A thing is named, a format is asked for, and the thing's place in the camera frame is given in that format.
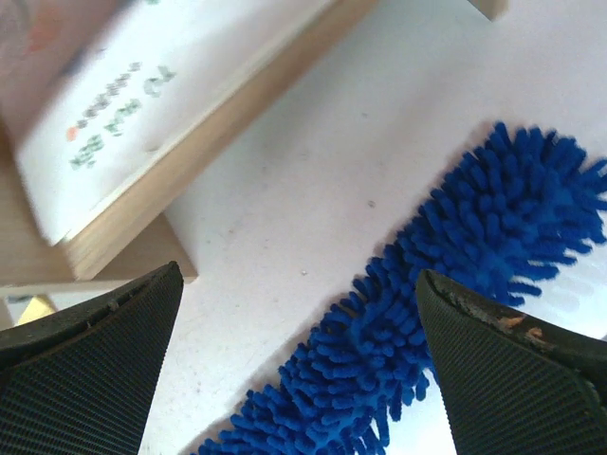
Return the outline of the white spiral notebook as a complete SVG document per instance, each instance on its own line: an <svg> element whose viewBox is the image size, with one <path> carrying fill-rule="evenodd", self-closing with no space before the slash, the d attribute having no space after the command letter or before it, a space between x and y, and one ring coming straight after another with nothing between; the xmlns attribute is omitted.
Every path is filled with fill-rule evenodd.
<svg viewBox="0 0 607 455"><path fill-rule="evenodd" d="M40 235L72 239L324 1L5 1L1 119Z"/></svg>

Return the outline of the light wooden bookshelf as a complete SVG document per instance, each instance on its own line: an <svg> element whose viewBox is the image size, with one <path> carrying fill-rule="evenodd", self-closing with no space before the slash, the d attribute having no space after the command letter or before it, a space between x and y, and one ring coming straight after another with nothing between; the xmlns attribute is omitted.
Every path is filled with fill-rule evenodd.
<svg viewBox="0 0 607 455"><path fill-rule="evenodd" d="M48 246L39 236L1 136L1 295L91 292L178 262L187 282L198 276L163 211L239 134L341 41L373 1L333 1L252 73L152 169L74 239Z"/></svg>

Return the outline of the yellow sticky note pad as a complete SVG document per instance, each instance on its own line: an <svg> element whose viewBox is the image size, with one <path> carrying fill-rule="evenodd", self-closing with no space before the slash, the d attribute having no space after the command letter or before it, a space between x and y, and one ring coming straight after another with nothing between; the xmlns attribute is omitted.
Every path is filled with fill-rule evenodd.
<svg viewBox="0 0 607 455"><path fill-rule="evenodd" d="M45 318L58 311L47 295L8 296L4 297L4 303L14 326Z"/></svg>

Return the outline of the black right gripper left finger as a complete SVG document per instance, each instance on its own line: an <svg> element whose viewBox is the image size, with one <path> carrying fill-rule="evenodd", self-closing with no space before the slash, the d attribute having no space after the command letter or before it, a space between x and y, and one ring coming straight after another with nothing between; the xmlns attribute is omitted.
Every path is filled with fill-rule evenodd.
<svg viewBox="0 0 607 455"><path fill-rule="evenodd" d="M2 331L2 453L138 453L183 288L169 262Z"/></svg>

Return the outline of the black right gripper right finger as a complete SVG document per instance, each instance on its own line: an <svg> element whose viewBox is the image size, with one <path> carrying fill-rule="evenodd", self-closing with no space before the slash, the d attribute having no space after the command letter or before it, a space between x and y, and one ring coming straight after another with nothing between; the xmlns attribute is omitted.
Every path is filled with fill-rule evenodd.
<svg viewBox="0 0 607 455"><path fill-rule="evenodd" d="M605 341L430 270L416 298L457 453L605 453Z"/></svg>

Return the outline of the blue microfiber duster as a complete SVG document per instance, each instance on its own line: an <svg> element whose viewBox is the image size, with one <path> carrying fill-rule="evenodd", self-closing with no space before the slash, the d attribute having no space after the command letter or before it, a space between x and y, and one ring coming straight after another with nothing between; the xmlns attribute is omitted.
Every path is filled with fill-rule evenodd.
<svg viewBox="0 0 607 455"><path fill-rule="evenodd" d="M498 123L202 454L382 454L436 382L460 454L602 454L606 344L528 296L605 242L606 163Z"/></svg>

